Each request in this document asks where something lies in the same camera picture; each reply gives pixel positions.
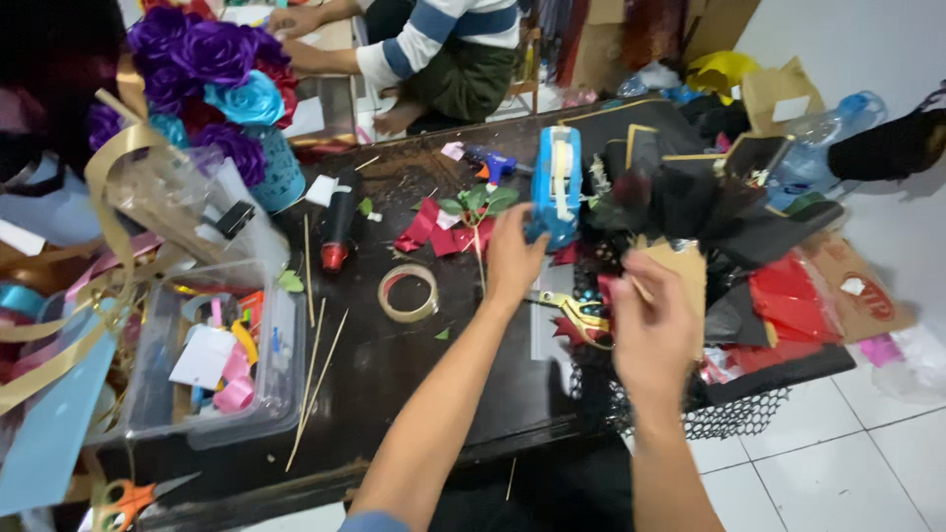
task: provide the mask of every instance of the table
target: table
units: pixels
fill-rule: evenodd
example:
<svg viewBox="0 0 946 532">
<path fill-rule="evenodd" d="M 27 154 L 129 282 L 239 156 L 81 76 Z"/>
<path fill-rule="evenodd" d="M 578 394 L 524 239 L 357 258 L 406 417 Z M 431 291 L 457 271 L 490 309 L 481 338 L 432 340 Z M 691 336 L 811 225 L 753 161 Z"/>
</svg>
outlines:
<svg viewBox="0 0 946 532">
<path fill-rule="evenodd" d="M 245 441 L 204 452 L 191 450 L 183 438 L 138 442 L 131 447 L 139 484 L 160 482 L 190 472 L 203 474 L 170 492 L 163 513 L 143 523 L 148 529 L 221 530 L 286 513 L 339 501 L 356 488 L 377 446 L 415 387 L 446 351 L 449 342 L 434 336 L 450 328 L 455 337 L 472 317 L 478 302 L 479 278 L 473 254 L 434 260 L 430 246 L 412 253 L 437 278 L 441 309 L 415 324 L 396 324 L 377 303 L 377 284 L 402 262 L 386 249 L 413 218 L 410 206 L 437 191 L 453 195 L 475 182 L 466 163 L 439 154 L 446 142 L 464 141 L 492 146 L 520 161 L 535 159 L 541 128 L 563 117 L 586 114 L 588 108 L 525 116 L 497 123 L 425 134 L 405 140 L 361 147 L 304 168 L 308 181 L 346 165 L 366 167 L 365 192 L 381 223 L 358 217 L 355 240 L 359 249 L 334 278 L 313 270 L 316 308 L 327 297 L 323 339 L 316 366 L 322 367 L 330 336 L 350 308 L 332 365 L 320 392 L 320 408 L 312 416 L 289 473 L 284 469 L 295 431 Z M 516 176 L 508 185 L 528 190 L 528 177 Z M 318 219 L 321 208 L 302 202 L 275 216 L 293 250 L 303 248 L 303 216 Z M 301 253 L 294 252 L 290 268 L 302 272 Z M 515 314 L 499 348 L 479 409 L 473 420 L 461 462 L 488 460 L 579 434 L 570 399 L 560 392 L 551 361 L 530 360 L 529 312 Z M 307 335 L 311 351 L 314 329 Z M 854 362 L 843 347 L 826 346 L 818 354 L 770 367 L 725 385 L 697 382 L 692 407 L 724 404 L 851 369 Z M 128 451 L 99 453 L 110 478 L 128 475 Z"/>
</svg>

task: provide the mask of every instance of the blue tape dispenser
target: blue tape dispenser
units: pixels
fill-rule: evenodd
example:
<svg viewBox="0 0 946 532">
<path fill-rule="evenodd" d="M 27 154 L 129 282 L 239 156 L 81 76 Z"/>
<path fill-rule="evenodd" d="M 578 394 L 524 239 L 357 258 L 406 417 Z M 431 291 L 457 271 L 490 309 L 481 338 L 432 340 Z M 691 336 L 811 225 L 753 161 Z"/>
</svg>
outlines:
<svg viewBox="0 0 946 532">
<path fill-rule="evenodd" d="M 532 182 L 533 218 L 526 237 L 535 241 L 552 234 L 546 251 L 569 245 L 578 229 L 582 192 L 582 141 L 578 130 L 552 126 L 539 136 L 538 161 Z"/>
</svg>

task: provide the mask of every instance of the gold scissors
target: gold scissors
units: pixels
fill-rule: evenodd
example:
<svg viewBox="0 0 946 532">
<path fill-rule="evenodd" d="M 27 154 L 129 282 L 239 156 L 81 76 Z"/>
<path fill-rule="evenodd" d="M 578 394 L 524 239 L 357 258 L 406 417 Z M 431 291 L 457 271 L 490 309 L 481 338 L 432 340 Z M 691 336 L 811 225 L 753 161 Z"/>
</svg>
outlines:
<svg viewBox="0 0 946 532">
<path fill-rule="evenodd" d="M 130 480 L 116 480 L 105 487 L 104 501 L 99 506 L 102 516 L 100 532 L 124 532 L 145 506 L 181 484 L 191 481 L 196 472 L 161 484 L 136 486 Z"/>
<path fill-rule="evenodd" d="M 602 344 L 601 340 L 605 336 L 611 334 L 611 327 L 608 324 L 606 318 L 601 316 L 595 316 L 587 311 L 594 309 L 602 309 L 604 303 L 601 301 L 588 301 L 587 303 L 582 303 L 580 301 L 575 301 L 570 295 L 558 292 L 549 292 L 549 291 L 540 291 L 533 290 L 526 293 L 526 300 L 534 301 L 540 305 L 548 305 L 550 307 L 558 307 L 565 313 L 565 317 L 569 318 L 571 323 L 575 325 L 575 328 L 578 329 L 578 333 L 582 336 L 588 345 L 603 349 L 605 351 L 610 351 L 614 349 L 614 346 L 609 346 Z"/>
</svg>

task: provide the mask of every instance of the person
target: person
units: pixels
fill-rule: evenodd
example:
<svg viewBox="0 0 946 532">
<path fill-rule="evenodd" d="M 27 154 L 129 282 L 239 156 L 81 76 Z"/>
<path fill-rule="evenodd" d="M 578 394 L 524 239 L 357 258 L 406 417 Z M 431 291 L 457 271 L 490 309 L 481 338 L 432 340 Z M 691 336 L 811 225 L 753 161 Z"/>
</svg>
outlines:
<svg viewBox="0 0 946 532">
<path fill-rule="evenodd" d="M 490 242 L 482 304 L 394 420 L 340 532 L 428 529 L 502 335 L 539 274 L 549 238 L 543 235 L 532 245 L 525 242 L 522 224 L 530 209 L 530 204 L 519 204 L 499 217 Z M 613 356 L 635 407 L 637 428 L 631 468 L 633 512 L 626 512 L 626 520 L 633 519 L 628 524 L 638 532 L 724 531 L 703 489 L 680 420 L 692 337 L 699 334 L 696 318 L 677 274 L 636 251 L 622 264 L 623 276 L 611 285 L 616 319 Z M 653 296 L 652 302 L 644 300 L 635 282 Z"/>
<path fill-rule="evenodd" d="M 354 15 L 364 15 L 367 46 L 322 51 L 293 40 Z M 276 9 L 268 29 L 297 69 L 399 85 L 397 103 L 375 118 L 379 133 L 403 132 L 431 112 L 433 131 L 497 110 L 512 82 L 519 12 L 516 0 L 332 0 Z"/>
</svg>

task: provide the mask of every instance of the blue satin rose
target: blue satin rose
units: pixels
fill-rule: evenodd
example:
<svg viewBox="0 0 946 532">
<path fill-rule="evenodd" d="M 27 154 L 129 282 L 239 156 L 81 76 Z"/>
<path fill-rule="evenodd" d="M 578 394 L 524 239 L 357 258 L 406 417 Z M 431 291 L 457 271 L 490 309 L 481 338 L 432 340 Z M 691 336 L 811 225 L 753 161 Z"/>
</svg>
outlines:
<svg viewBox="0 0 946 532">
<path fill-rule="evenodd" d="M 271 126 L 286 113 L 276 84 L 259 70 L 251 71 L 250 79 L 239 87 L 207 83 L 203 101 L 223 111 L 228 120 L 237 124 Z"/>
<path fill-rule="evenodd" d="M 151 115 L 148 122 L 158 132 L 165 136 L 167 142 L 180 149 L 190 148 L 190 139 L 184 130 L 184 123 L 175 115 Z"/>
</svg>

